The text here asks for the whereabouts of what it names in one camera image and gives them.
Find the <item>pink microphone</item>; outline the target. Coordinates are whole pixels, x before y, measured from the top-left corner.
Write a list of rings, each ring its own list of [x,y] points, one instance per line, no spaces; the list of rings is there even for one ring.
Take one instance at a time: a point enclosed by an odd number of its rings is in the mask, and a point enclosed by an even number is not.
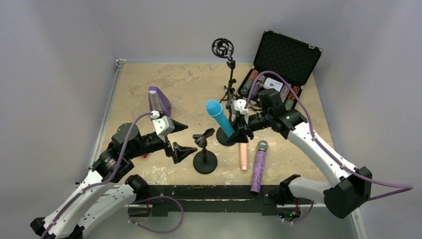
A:
[[[242,171],[247,170],[247,143],[239,144],[239,156],[240,156],[240,169]]]

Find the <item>black round-base mic stand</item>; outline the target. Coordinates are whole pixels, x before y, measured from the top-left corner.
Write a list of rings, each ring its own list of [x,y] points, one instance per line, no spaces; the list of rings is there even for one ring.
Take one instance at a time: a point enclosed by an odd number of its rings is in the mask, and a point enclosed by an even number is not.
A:
[[[201,174],[210,174],[217,168],[216,155],[207,150],[207,139],[213,136],[214,132],[214,128],[209,128],[203,134],[193,135],[195,144],[201,148],[201,151],[194,156],[193,166],[194,169]]]

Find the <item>blue microphone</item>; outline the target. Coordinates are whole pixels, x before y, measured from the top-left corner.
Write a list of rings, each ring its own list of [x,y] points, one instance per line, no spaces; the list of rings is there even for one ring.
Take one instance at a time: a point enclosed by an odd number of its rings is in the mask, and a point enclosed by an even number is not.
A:
[[[224,131],[224,133],[230,137],[234,134],[233,126],[223,112],[223,107],[219,101],[211,99],[206,103],[206,110],[210,117],[212,117]]]

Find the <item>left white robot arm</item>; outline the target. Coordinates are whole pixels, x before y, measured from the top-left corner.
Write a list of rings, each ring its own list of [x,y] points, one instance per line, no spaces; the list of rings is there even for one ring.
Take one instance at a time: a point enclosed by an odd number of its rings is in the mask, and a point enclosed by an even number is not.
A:
[[[177,164],[196,151],[168,139],[169,134],[188,129],[187,125],[168,116],[152,123],[154,131],[145,135],[134,122],[121,124],[71,196],[50,215],[30,223],[34,233],[42,239],[81,239],[123,206],[148,200],[149,185],[138,174],[118,184],[134,168],[132,159],[162,150]]]

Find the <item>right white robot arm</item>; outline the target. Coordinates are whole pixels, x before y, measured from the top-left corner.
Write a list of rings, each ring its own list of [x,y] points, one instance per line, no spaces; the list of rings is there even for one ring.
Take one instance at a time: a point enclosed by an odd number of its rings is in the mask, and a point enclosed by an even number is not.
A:
[[[236,117],[234,133],[229,141],[247,143],[254,132],[271,128],[300,149],[326,178],[325,182],[310,180],[294,174],[279,184],[270,198],[284,205],[298,198],[324,204],[337,218],[343,219],[370,198],[372,173],[366,167],[357,168],[328,145],[312,129],[311,120],[296,109],[286,110],[274,89],[259,93],[262,112],[248,114],[246,100],[236,100],[231,108]]]

